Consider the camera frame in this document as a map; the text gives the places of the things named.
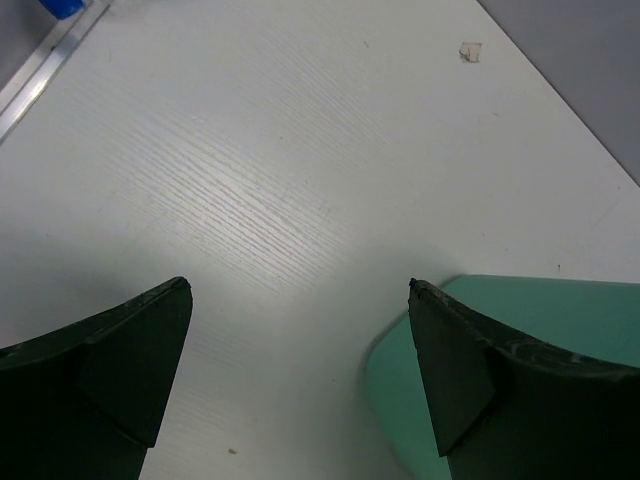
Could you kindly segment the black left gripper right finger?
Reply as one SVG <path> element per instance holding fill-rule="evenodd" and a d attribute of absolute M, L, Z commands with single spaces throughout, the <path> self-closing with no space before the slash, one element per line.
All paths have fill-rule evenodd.
<path fill-rule="evenodd" d="M 639 371 L 565 350 L 424 280 L 409 319 L 438 453 L 455 479 L 635 479 Z"/>

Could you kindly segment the clear bottle blue label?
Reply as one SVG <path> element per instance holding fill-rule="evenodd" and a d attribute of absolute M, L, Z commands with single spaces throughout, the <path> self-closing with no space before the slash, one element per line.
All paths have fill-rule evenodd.
<path fill-rule="evenodd" d="M 83 0 L 39 0 L 39 2 L 58 20 L 64 20 L 75 15 L 85 6 Z"/>

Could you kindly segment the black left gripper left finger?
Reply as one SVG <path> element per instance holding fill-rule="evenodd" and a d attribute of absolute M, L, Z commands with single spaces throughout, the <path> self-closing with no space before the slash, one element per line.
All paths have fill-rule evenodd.
<path fill-rule="evenodd" d="M 172 278 L 1 351 L 4 479 L 136 479 L 159 436 L 193 309 Z"/>

